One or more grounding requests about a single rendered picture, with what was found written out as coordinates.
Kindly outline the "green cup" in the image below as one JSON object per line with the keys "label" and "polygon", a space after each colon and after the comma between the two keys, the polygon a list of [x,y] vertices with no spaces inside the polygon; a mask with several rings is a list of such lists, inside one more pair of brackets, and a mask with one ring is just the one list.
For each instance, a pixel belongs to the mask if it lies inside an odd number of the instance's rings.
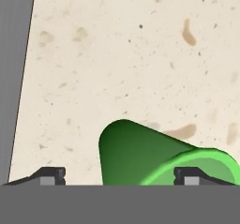
{"label": "green cup", "polygon": [[98,150],[105,186],[171,186],[178,167],[197,167],[240,186],[240,164],[228,153],[179,141],[130,120],[107,125]]}

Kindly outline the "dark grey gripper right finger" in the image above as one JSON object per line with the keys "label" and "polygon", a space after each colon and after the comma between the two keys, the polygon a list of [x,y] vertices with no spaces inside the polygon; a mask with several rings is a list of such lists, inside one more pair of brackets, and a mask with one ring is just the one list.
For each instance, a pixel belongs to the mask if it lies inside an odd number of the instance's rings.
{"label": "dark grey gripper right finger", "polygon": [[210,176],[198,167],[175,167],[176,186],[233,186],[233,183]]}

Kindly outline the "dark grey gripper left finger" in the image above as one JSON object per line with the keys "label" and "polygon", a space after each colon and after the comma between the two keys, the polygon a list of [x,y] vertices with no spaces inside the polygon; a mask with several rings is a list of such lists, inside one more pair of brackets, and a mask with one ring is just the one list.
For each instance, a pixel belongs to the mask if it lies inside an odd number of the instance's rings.
{"label": "dark grey gripper left finger", "polygon": [[66,184],[65,175],[65,167],[41,167],[30,176],[7,183],[7,186],[64,186]]}

